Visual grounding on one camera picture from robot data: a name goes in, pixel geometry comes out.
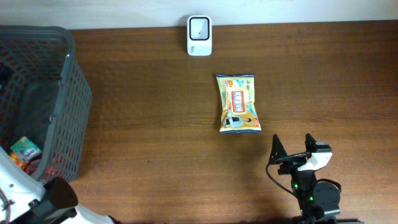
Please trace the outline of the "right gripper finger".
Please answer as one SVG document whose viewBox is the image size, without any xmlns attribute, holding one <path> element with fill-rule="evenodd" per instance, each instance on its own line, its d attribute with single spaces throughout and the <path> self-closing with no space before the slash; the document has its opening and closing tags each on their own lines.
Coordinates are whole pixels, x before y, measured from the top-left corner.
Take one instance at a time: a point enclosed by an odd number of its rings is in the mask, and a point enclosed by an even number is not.
<svg viewBox="0 0 398 224">
<path fill-rule="evenodd" d="M 307 152 L 315 152 L 317 150 L 316 140 L 310 133 L 305 135 L 305 148 Z"/>
<path fill-rule="evenodd" d="M 274 134 L 272 137 L 272 149 L 269 157 L 269 164 L 280 164 L 287 157 L 287 153 L 278 137 Z"/>
</svg>

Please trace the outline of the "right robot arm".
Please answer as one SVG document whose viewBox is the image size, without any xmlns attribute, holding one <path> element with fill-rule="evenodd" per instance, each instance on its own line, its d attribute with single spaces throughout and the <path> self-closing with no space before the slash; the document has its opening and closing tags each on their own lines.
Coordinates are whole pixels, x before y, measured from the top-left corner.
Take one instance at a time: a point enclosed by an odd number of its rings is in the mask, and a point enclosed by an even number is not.
<svg viewBox="0 0 398 224">
<path fill-rule="evenodd" d="M 316 141 L 309 133 L 305 135 L 305 151 L 288 155 L 278 135 L 273 135 L 266 174 L 276 186 L 297 199 L 301 215 L 293 217 L 292 223 L 361 223 L 358 219 L 337 219 L 336 216 L 341 213 L 341 184 L 330 179 L 317 179 L 315 175 L 328 164 L 332 155 L 332 148 L 327 142 Z M 279 166 L 279 175 L 291 177 L 291 189 L 271 176 L 269 167 L 276 165 Z"/>
</svg>

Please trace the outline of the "red snack bag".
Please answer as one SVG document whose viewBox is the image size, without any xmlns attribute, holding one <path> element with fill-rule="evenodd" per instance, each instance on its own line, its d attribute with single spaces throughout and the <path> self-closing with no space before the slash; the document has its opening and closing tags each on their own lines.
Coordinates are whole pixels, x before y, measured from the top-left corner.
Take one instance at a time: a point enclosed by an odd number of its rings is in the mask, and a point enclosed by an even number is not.
<svg viewBox="0 0 398 224">
<path fill-rule="evenodd" d="M 39 167 L 41 160 L 36 159 L 34 161 L 29 162 L 26 167 L 24 168 L 24 172 L 27 175 L 32 175 Z"/>
</svg>

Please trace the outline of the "green tissue pack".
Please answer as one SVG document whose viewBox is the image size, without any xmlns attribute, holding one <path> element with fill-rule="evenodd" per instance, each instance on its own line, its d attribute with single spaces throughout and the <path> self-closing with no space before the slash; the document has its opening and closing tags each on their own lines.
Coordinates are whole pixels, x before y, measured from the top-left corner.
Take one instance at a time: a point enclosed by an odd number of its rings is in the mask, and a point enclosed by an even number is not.
<svg viewBox="0 0 398 224">
<path fill-rule="evenodd" d="M 11 150 L 21 158 L 26 159 L 28 161 L 42 154 L 42 150 L 29 138 L 25 136 L 21 137 L 20 140 L 18 140 L 11 147 Z"/>
</svg>

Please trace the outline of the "orange tissue pack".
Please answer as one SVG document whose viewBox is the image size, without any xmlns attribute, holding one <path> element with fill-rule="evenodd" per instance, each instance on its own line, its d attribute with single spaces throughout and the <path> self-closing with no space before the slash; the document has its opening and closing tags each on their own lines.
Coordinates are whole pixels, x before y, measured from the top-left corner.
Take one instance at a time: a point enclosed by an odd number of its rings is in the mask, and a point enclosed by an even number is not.
<svg viewBox="0 0 398 224">
<path fill-rule="evenodd" d="M 10 158 L 21 169 L 25 169 L 25 167 L 29 164 L 29 160 L 20 152 L 11 152 Z"/>
</svg>

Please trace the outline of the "yellow snack bag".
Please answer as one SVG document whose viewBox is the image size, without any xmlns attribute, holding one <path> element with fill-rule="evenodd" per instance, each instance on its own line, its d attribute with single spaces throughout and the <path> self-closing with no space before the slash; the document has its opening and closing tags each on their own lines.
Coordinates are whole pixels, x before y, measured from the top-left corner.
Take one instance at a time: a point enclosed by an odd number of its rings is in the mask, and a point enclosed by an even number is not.
<svg viewBox="0 0 398 224">
<path fill-rule="evenodd" d="M 261 124 L 254 106 L 254 74 L 217 74 L 221 97 L 220 133 L 261 133 Z"/>
</svg>

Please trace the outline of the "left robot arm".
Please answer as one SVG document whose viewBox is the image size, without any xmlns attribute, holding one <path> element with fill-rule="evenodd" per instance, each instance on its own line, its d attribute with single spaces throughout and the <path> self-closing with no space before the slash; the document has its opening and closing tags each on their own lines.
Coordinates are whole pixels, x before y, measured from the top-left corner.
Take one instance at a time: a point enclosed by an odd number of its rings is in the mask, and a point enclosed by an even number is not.
<svg viewBox="0 0 398 224">
<path fill-rule="evenodd" d="M 60 177 L 44 185 L 34 180 L 1 149 L 1 223 L 119 222 L 80 204 L 71 185 Z"/>
</svg>

